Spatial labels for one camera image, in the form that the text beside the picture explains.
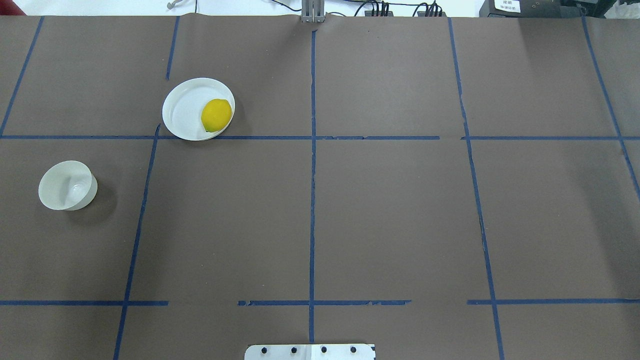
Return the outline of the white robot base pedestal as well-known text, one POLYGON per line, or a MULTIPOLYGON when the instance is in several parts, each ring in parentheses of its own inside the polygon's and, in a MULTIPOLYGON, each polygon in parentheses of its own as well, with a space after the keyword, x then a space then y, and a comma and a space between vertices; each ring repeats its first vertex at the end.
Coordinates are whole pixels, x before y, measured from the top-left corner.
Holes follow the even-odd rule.
POLYGON ((254 344, 245 360, 375 360, 375 346, 365 343, 254 344))

